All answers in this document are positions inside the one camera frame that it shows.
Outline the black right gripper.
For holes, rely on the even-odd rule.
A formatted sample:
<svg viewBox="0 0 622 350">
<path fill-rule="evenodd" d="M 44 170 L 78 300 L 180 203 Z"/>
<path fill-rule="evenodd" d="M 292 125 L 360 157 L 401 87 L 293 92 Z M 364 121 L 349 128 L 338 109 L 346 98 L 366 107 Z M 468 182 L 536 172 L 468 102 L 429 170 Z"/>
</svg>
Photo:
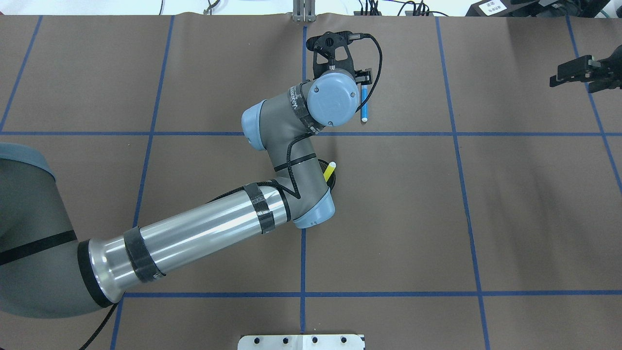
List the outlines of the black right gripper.
<svg viewBox="0 0 622 350">
<path fill-rule="evenodd" d="M 607 58 L 594 60 L 593 56 L 584 55 L 560 64 L 557 73 L 550 77 L 550 87 L 568 82 L 589 82 L 589 93 L 621 88 L 622 46 L 614 49 Z"/>
</svg>

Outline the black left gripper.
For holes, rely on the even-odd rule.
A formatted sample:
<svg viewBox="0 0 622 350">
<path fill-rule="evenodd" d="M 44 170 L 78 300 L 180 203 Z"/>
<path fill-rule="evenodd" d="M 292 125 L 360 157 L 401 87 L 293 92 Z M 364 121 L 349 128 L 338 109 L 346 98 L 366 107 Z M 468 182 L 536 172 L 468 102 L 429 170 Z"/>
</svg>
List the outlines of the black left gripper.
<svg viewBox="0 0 622 350">
<path fill-rule="evenodd" d="M 348 46 L 352 42 L 371 38 L 371 34 L 340 31 L 326 32 L 322 35 L 307 38 L 306 49 L 313 53 L 313 77 L 319 78 L 330 70 L 345 70 L 355 78 L 355 82 L 362 86 L 372 84 L 372 70 L 355 69 L 353 58 Z"/>
</svg>

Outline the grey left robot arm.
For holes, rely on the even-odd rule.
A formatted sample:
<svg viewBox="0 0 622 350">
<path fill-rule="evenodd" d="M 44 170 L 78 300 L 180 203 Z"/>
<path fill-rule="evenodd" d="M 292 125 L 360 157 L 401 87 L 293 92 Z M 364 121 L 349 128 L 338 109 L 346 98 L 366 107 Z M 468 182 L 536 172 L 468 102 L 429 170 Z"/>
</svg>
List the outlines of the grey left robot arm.
<svg viewBox="0 0 622 350">
<path fill-rule="evenodd" d="M 364 106 L 359 86 L 371 70 L 356 70 L 349 52 L 371 34 L 342 31 L 309 38 L 314 78 L 242 114 L 243 135 L 266 151 L 276 176 L 251 182 L 197 208 L 109 241 L 79 241 L 56 179 L 34 148 L 1 144 L 1 310 L 22 317 L 73 317 L 118 303 L 140 283 L 273 232 L 284 223 L 311 228 L 335 213 L 325 170 L 310 138 L 345 124 Z"/>
</svg>

